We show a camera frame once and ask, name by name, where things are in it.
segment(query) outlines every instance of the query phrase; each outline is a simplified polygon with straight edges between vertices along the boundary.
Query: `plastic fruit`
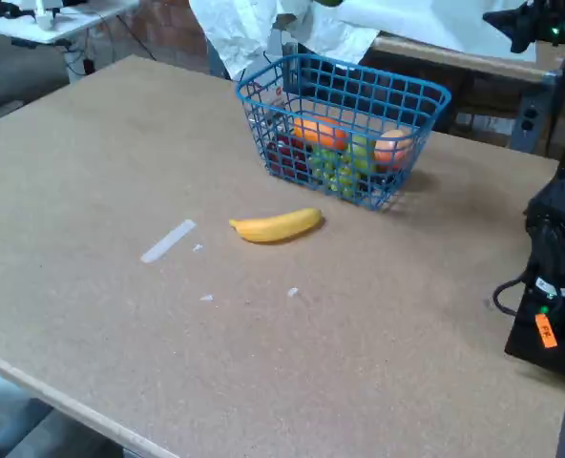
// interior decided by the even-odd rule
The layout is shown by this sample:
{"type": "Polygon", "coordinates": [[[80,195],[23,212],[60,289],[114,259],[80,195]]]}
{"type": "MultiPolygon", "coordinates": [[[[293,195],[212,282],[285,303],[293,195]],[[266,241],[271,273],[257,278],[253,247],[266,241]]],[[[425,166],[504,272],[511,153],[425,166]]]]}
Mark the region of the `plastic fruit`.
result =
{"type": "Polygon", "coordinates": [[[323,218],[321,210],[304,208],[297,212],[264,219],[230,219],[230,225],[243,239],[270,242],[289,239],[313,228],[323,218]]]}
{"type": "Polygon", "coordinates": [[[352,169],[347,166],[342,166],[338,169],[338,174],[345,177],[350,177],[352,175],[352,169]]]}
{"type": "Polygon", "coordinates": [[[337,163],[340,160],[340,155],[338,155],[338,153],[331,150],[322,150],[321,157],[323,158],[324,167],[326,170],[336,170],[337,163]]]}
{"type": "Polygon", "coordinates": [[[313,119],[296,117],[293,119],[293,135],[314,145],[322,145],[334,150],[343,150],[346,147],[348,134],[336,129],[341,124],[330,117],[307,114],[313,119]]]}
{"type": "Polygon", "coordinates": [[[285,134],[276,134],[276,140],[282,156],[293,156],[295,159],[305,161],[305,145],[300,140],[289,138],[289,135],[285,134]]]}
{"type": "Polygon", "coordinates": [[[278,151],[277,145],[274,144],[273,141],[270,141],[267,144],[267,167],[270,173],[277,177],[289,177],[289,178],[296,178],[299,181],[308,181],[308,175],[303,174],[301,172],[307,172],[308,169],[304,163],[300,162],[298,159],[295,161],[295,169],[301,171],[297,172],[294,170],[293,159],[290,157],[290,150],[288,148],[284,148],[284,144],[279,141],[278,143],[278,151]]]}
{"type": "Polygon", "coordinates": [[[352,177],[347,175],[340,175],[339,180],[340,184],[343,184],[344,186],[350,186],[353,183],[352,177]]]}
{"type": "Polygon", "coordinates": [[[387,165],[392,167],[400,167],[409,156],[412,147],[411,138],[399,140],[398,138],[407,137],[408,133],[394,129],[385,132],[382,137],[376,142],[374,150],[374,158],[380,165],[387,165]]]}
{"type": "Polygon", "coordinates": [[[344,188],[342,188],[342,196],[344,198],[354,198],[355,197],[355,192],[353,191],[352,188],[349,188],[348,186],[345,186],[344,188]]]}
{"type": "Polygon", "coordinates": [[[375,141],[369,140],[364,135],[353,135],[344,154],[345,161],[362,174],[369,175],[375,172],[376,164],[373,162],[370,164],[375,144],[375,141]]]}
{"type": "Polygon", "coordinates": [[[312,170],[320,169],[323,167],[323,161],[321,160],[320,157],[317,156],[309,156],[307,163],[308,163],[308,167],[310,167],[312,170]]]}

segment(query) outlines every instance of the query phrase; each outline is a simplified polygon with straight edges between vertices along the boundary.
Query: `yellow banana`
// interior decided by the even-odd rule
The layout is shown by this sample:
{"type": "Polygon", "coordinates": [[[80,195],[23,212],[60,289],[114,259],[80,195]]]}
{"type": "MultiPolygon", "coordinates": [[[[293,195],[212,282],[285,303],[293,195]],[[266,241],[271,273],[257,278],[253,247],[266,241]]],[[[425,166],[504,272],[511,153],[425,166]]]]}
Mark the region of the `yellow banana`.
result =
{"type": "Polygon", "coordinates": [[[264,243],[297,236],[319,224],[322,217],[321,210],[304,208],[272,218],[230,219],[229,223],[243,239],[264,243]]]}

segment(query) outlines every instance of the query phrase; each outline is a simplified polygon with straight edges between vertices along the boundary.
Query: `particle board surface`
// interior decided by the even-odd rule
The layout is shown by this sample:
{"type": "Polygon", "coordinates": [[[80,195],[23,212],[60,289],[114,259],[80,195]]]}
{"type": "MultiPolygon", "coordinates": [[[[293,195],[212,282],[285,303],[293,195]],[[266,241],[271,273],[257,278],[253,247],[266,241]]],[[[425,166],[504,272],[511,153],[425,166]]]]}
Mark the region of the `particle board surface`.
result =
{"type": "Polygon", "coordinates": [[[434,134],[372,213],[270,177],[228,82],[124,60],[0,120],[0,374],[146,458],[554,456],[565,382],[488,306],[554,170],[434,134]]]}

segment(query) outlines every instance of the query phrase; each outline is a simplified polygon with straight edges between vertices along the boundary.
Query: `orange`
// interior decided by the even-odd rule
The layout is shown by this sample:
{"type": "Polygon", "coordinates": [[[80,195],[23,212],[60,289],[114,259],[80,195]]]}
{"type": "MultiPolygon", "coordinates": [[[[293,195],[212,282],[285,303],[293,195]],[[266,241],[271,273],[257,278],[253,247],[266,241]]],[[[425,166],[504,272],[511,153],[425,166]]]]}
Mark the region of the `orange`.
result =
{"type": "Polygon", "coordinates": [[[376,142],[374,159],[376,159],[377,162],[383,162],[383,164],[379,165],[391,167],[401,167],[403,165],[412,147],[411,138],[405,140],[396,139],[403,136],[408,136],[408,134],[399,129],[395,129],[384,133],[376,142]]]}
{"type": "MultiPolygon", "coordinates": [[[[312,116],[334,126],[341,124],[335,119],[325,116],[312,116]]],[[[316,145],[322,145],[331,150],[343,150],[348,143],[348,134],[327,124],[310,119],[296,117],[293,119],[293,135],[316,145]]]]}

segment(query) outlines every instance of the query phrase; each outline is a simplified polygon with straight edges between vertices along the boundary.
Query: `floor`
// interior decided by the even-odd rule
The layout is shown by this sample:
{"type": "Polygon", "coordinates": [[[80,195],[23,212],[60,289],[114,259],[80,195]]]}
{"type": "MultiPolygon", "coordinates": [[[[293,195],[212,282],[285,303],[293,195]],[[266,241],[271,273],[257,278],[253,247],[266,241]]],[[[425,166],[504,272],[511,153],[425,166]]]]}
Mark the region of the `floor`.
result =
{"type": "MultiPolygon", "coordinates": [[[[170,49],[151,49],[158,61],[207,73],[207,60],[170,49]]],[[[89,55],[96,68],[131,53],[145,56],[136,43],[112,44],[97,35],[90,38],[89,55]]],[[[0,36],[0,107],[20,100],[28,104],[68,84],[61,51],[52,47],[26,49],[0,36]]],[[[25,405],[0,404],[0,436],[25,405]]],[[[53,411],[8,455],[10,458],[117,458],[121,450],[94,431],[53,411]]]]}
{"type": "MultiPolygon", "coordinates": [[[[97,69],[130,54],[147,57],[136,42],[111,43],[106,37],[94,35],[90,35],[88,49],[97,69]]],[[[29,103],[68,84],[62,51],[46,46],[34,50],[20,48],[12,46],[7,37],[0,36],[0,106],[14,100],[29,103]]],[[[163,48],[151,49],[151,52],[160,62],[208,73],[205,57],[163,48]]]]}

